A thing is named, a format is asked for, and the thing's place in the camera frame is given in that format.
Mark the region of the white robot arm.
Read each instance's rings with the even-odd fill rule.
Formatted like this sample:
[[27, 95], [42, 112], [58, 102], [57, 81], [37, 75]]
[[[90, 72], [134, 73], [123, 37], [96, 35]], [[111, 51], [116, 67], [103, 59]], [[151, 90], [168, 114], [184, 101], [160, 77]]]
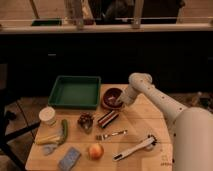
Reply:
[[213, 171], [213, 114], [200, 107], [187, 107], [152, 85], [147, 73], [132, 73], [118, 98], [131, 105], [143, 93], [173, 127], [172, 171]]

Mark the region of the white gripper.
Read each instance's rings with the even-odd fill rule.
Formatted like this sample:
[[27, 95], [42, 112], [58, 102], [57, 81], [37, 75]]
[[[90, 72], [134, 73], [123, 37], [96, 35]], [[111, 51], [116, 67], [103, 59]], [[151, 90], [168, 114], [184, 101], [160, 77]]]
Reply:
[[132, 105], [139, 92], [136, 91], [132, 86], [127, 86], [126, 89], [121, 93], [119, 98], [117, 99], [118, 103], [124, 103], [125, 105]]

